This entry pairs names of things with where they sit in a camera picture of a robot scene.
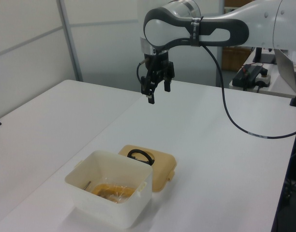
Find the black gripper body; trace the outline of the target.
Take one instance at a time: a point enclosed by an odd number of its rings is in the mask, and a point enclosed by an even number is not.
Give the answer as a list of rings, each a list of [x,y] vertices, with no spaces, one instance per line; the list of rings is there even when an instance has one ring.
[[[169,52],[162,52],[159,55],[148,55],[144,54],[144,58],[148,59],[145,63],[147,70],[151,71],[147,73],[146,77],[151,76],[154,73],[156,75],[155,79],[151,78],[152,82],[159,83],[162,80],[171,83],[172,79],[175,77],[173,62],[169,61]]]

